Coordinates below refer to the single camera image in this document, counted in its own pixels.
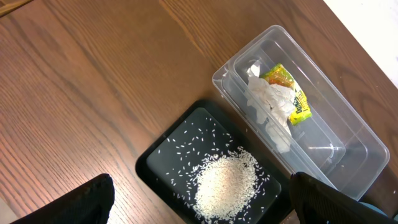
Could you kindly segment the green snack wrapper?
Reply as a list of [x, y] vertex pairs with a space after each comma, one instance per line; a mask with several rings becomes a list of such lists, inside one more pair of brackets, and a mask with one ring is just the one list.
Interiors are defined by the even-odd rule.
[[259, 78], [266, 80], [274, 88], [279, 85], [289, 89], [288, 99], [294, 105], [293, 111], [289, 114], [289, 121], [293, 125], [298, 125], [312, 116], [307, 96], [291, 73], [281, 63], [275, 65], [268, 72], [261, 74]]

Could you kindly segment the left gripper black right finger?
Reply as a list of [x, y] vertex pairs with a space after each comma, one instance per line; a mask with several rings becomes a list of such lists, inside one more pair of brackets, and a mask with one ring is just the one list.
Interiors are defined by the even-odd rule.
[[304, 172], [291, 175], [289, 197], [300, 223], [367, 224], [397, 222]]

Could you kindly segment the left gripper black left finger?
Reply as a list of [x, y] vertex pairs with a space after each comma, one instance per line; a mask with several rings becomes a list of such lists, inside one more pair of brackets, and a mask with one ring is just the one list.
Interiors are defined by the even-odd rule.
[[12, 224], [107, 224], [115, 189], [109, 174], [100, 174]]

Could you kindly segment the white tissue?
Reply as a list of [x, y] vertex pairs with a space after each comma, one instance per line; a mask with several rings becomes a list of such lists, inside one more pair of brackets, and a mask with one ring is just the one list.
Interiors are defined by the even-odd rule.
[[262, 110], [253, 99], [248, 100], [247, 105], [256, 109], [256, 122], [265, 126], [266, 133], [275, 143], [279, 153], [289, 152], [291, 132], [287, 120], [294, 109], [294, 105], [288, 99], [289, 89], [279, 85], [274, 88], [266, 80], [259, 78], [263, 73], [258, 60], [252, 63], [247, 73], [249, 90], [265, 107], [265, 110]]

